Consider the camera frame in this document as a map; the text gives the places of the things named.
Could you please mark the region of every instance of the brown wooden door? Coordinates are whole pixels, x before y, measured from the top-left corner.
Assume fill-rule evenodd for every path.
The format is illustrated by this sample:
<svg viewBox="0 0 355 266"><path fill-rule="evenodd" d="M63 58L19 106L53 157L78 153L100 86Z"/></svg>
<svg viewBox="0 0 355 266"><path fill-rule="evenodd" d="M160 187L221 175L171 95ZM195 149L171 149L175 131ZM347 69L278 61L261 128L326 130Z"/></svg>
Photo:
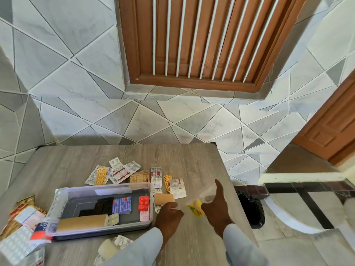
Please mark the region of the brown wooden door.
<svg viewBox="0 0 355 266"><path fill-rule="evenodd" d="M336 165L355 150L355 70L293 142Z"/></svg>
<svg viewBox="0 0 355 266"><path fill-rule="evenodd" d="M130 82L258 92L305 1L119 0Z"/></svg>

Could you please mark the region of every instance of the blue and purple medicine packet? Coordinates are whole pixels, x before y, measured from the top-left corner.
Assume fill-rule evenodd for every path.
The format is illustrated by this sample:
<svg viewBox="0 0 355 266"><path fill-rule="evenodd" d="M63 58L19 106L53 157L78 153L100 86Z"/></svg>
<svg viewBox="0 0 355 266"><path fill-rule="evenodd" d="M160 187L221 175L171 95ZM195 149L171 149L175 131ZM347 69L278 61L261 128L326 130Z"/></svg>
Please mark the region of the blue and purple medicine packet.
<svg viewBox="0 0 355 266"><path fill-rule="evenodd" d="M112 201L112 214L128 214L132 211L131 196Z"/></svg>

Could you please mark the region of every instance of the person's left hand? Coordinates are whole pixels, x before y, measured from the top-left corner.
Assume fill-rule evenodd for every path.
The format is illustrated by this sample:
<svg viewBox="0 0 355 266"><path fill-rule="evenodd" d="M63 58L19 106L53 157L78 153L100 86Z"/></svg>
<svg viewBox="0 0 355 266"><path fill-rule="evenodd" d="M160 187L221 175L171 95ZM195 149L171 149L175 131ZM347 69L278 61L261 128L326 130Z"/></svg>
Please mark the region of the person's left hand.
<svg viewBox="0 0 355 266"><path fill-rule="evenodd" d="M184 216L181 210L173 209L177 207L176 202L168 202L163 205L160 209L159 214L157 214L157 220L155 221L154 227L158 228L163 235L163 245L173 236L177 227L179 226L180 220Z"/></svg>

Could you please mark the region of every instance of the person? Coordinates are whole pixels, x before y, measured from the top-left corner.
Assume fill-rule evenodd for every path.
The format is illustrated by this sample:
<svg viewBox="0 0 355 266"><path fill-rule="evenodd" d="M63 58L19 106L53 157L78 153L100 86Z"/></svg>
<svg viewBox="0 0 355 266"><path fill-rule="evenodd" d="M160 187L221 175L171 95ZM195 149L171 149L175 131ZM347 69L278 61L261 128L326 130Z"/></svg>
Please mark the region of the person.
<svg viewBox="0 0 355 266"><path fill-rule="evenodd" d="M234 224L228 214L222 184L216 179L217 191L211 203L202 204L209 223L223 239L226 259L231 266L269 266L269 261L251 240ZM166 203L157 215L154 227L119 251L104 266L154 266L155 259L173 236L184 213L176 202Z"/></svg>

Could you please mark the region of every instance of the long-sleeved shirt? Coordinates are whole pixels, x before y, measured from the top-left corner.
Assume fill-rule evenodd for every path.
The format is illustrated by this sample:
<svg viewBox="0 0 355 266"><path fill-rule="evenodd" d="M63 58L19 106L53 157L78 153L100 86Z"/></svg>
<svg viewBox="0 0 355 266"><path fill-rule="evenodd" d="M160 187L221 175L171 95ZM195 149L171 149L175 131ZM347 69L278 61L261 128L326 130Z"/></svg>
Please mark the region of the long-sleeved shirt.
<svg viewBox="0 0 355 266"><path fill-rule="evenodd" d="M224 229L223 242L230 266L270 265L260 249L235 224ZM162 233L158 228L152 228L105 262L104 266L154 266L162 244Z"/></svg>

